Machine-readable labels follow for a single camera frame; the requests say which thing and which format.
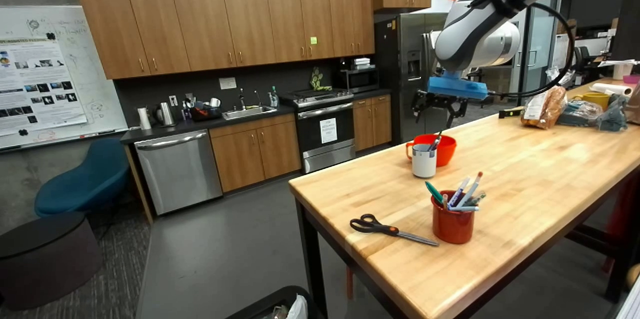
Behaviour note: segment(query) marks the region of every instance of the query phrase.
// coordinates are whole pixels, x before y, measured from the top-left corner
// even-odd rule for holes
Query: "dishwasher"
[[[137,141],[135,150],[158,215],[222,196],[207,130]]]

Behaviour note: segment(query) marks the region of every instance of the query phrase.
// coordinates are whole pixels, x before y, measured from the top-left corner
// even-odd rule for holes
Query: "black table leg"
[[[638,220],[637,216],[640,210],[640,185],[638,185],[637,179],[634,179],[631,196],[632,202],[626,212],[626,215],[629,216],[626,221],[627,227],[624,230],[624,237],[618,248],[617,255],[614,257],[615,262],[608,278],[608,285],[606,285],[605,297],[613,303],[617,303],[620,300],[620,295],[626,284],[627,271],[634,264],[633,260],[636,258],[636,251],[638,250],[640,220]]]
[[[304,268],[306,268],[306,283],[309,294],[322,315],[327,316],[327,297],[325,295],[325,280],[322,276],[322,261],[320,260],[320,243],[318,231],[307,219],[308,212],[301,203],[295,201],[297,221],[300,226],[302,239],[302,253],[304,254]]]

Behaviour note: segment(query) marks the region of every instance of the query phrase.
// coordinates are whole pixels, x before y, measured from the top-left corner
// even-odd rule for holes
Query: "black ottoman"
[[[36,308],[85,284],[103,256],[82,212],[64,212],[0,235],[0,294],[9,310]]]

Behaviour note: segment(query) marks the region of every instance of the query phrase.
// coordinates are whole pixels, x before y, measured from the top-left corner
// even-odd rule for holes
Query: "refrigerator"
[[[421,77],[422,34],[444,29],[446,13],[406,13],[375,23],[375,65],[383,87],[391,89],[391,139],[394,144],[446,129],[446,109],[430,108],[420,120],[411,107],[416,90],[426,90]]]

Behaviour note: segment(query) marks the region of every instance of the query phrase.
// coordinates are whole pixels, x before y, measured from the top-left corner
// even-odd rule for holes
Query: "kettle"
[[[152,114],[155,121],[158,122],[161,126],[176,125],[174,115],[171,113],[171,108],[169,107],[169,104],[167,102],[161,102],[160,104],[156,105]]]

